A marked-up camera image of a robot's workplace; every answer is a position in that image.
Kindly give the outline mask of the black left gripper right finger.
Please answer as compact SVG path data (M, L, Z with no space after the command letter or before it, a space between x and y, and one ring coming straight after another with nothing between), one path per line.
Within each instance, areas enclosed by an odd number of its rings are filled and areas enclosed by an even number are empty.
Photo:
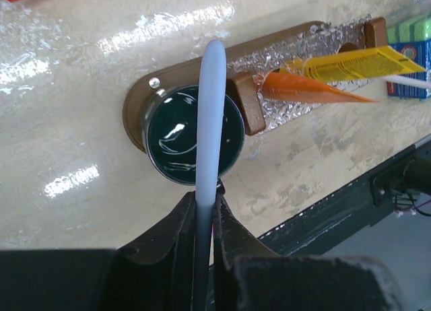
M379 261L364 256L280 256L233 215L213 208L216 310L400 310L401 293Z

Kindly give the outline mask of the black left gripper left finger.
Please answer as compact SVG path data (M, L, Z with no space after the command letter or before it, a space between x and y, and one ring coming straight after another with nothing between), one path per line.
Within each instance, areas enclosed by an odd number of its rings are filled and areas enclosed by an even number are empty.
M118 248L1 251L2 310L190 310L195 195Z

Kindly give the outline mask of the dark green mug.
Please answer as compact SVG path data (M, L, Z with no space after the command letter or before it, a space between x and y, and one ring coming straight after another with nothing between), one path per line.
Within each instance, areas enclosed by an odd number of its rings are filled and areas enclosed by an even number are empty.
M155 169L165 178L183 185L194 185L196 175L198 86L186 85L161 90L160 99L150 102L145 113L142 135L145 151ZM224 119L218 176L237 161L245 138L242 115L225 96Z

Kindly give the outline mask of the clear acrylic toothbrush holder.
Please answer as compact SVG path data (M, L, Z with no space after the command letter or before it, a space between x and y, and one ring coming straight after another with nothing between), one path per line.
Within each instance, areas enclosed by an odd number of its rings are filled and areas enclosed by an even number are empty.
M320 104L369 103L353 93L363 81L323 83L305 76L313 57L384 46L384 18L339 26L307 22L227 49L226 92L239 107L247 135L274 129Z

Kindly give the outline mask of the orange toothpaste tube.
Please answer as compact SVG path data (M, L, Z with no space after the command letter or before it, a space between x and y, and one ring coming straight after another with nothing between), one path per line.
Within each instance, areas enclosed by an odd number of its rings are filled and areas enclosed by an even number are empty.
M377 100L342 91L323 82L282 72L269 72L263 81L262 95L272 100L307 104L378 103Z

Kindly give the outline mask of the yellow toothpaste tube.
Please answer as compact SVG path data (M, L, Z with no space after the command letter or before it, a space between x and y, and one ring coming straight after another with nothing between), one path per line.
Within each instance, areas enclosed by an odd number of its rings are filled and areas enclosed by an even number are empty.
M405 71L403 62L403 56L393 48L380 46L308 59L295 58L287 61L279 72L332 83L398 75Z

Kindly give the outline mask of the white toothbrush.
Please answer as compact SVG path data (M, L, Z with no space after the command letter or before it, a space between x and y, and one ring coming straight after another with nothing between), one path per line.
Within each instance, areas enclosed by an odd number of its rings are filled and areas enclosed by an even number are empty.
M422 88L427 90L431 88L430 82L414 79L414 78L406 77L402 75L388 75L388 76L381 77L381 79L383 79L386 82L409 85L415 88Z

